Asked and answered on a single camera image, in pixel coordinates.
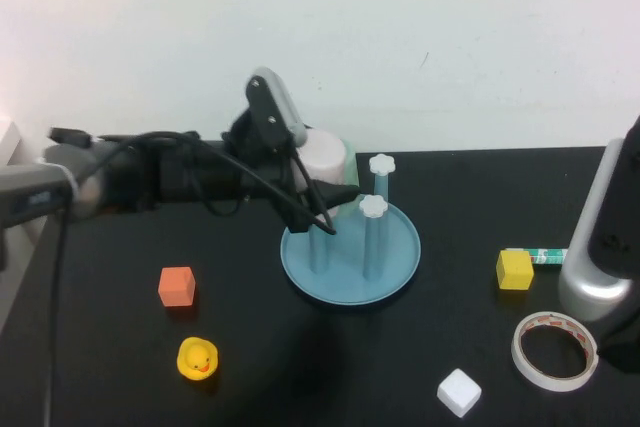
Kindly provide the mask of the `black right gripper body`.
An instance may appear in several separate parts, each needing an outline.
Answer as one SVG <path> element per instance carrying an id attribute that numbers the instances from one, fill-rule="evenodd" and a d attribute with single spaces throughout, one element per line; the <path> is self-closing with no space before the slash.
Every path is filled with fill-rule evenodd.
<path id="1" fill-rule="evenodd" d="M 607 330 L 598 348 L 600 358 L 620 372 L 638 373 L 639 292 L 632 291 L 607 321 Z"/>

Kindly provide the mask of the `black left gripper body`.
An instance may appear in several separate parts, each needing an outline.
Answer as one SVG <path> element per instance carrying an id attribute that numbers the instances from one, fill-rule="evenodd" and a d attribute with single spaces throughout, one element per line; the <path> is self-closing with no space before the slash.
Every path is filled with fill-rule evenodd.
<path id="1" fill-rule="evenodd" d="M 217 141 L 195 131 L 162 141 L 162 200 L 199 202 L 230 216 L 247 198 L 267 200 L 285 220 L 287 203 L 304 202 L 290 167 L 293 135 L 277 114 L 243 114 Z"/>

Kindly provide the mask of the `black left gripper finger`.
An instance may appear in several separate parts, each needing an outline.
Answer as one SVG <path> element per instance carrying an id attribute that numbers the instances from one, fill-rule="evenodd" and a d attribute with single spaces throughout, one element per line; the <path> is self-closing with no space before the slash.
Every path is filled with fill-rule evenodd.
<path id="1" fill-rule="evenodd" d="M 310 202 L 313 208 L 335 208 L 354 201 L 360 193 L 358 185 L 313 181 L 310 188 Z"/>
<path id="2" fill-rule="evenodd" d="M 285 206 L 285 225 L 291 233 L 308 232 L 311 227 L 317 227 L 324 233 L 335 235 L 328 210 L 322 209 L 323 204 L 292 202 Z"/>

